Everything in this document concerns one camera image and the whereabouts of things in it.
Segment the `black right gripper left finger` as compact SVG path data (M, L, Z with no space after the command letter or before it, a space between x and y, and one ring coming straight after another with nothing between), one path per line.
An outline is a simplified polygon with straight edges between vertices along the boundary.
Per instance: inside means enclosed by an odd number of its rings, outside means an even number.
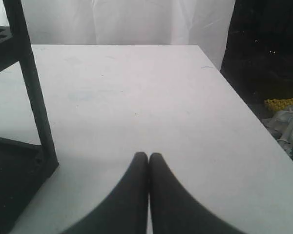
M109 195L64 234L145 234L148 216L148 158L135 153Z

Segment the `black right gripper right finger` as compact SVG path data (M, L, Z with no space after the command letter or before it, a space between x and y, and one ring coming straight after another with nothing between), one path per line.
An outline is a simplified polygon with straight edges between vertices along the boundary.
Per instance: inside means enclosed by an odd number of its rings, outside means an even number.
M198 203L163 156L149 159L150 210L154 234L231 234L232 227Z

